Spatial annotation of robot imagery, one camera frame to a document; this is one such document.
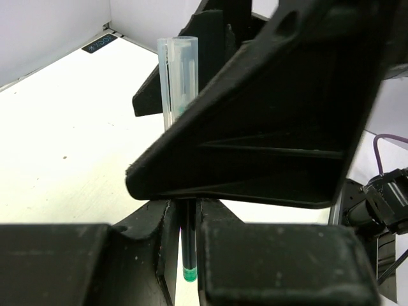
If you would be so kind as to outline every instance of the mounting hole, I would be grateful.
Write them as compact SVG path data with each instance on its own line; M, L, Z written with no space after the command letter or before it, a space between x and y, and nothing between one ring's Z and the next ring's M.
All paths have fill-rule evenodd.
M297 11L291 11L283 18L283 20L276 28L275 33L279 36L291 36L295 33L298 25L299 13Z

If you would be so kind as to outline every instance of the green pen tip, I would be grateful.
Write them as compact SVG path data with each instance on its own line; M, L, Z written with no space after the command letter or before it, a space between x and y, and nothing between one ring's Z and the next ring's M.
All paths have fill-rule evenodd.
M183 267L183 276L187 282L194 282L197 279L197 267L193 269Z

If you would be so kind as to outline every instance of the triangular black bracket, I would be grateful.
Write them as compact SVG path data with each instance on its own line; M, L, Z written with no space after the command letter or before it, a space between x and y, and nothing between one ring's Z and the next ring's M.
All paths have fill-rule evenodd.
M332 205L381 80L406 41L407 5L280 1L128 169L131 196Z

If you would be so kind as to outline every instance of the black block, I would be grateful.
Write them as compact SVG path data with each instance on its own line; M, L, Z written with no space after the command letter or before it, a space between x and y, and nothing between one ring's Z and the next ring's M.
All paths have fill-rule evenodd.
M204 224L201 304L380 305L364 248L337 226Z

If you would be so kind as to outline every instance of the white wall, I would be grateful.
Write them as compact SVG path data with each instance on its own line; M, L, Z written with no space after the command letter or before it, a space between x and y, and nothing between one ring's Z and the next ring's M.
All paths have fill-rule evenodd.
M389 133L408 138L408 78L382 83L366 129L374 134ZM408 149L408 145L394 142Z
M110 0L111 28L137 44L156 50L158 38L176 36L196 11L200 0ZM253 0L252 10L269 17L278 0Z
M0 87L81 47L109 21L109 0L0 0Z

